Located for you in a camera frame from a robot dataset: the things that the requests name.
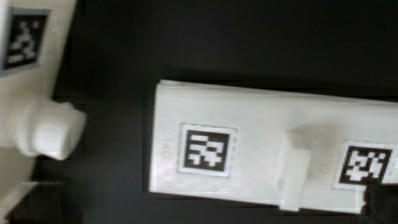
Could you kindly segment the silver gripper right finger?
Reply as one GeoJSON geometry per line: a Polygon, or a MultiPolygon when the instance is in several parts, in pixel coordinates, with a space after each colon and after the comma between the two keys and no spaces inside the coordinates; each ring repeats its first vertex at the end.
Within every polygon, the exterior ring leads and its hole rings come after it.
{"type": "Polygon", "coordinates": [[[368,186],[359,224],[398,224],[398,184],[368,186]]]}

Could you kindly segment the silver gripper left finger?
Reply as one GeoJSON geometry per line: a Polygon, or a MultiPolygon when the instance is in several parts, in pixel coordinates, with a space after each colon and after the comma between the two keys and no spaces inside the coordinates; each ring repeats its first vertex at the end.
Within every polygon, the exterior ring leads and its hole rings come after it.
{"type": "Polygon", "coordinates": [[[63,184],[23,182],[0,200],[0,224],[66,224],[63,184]]]}

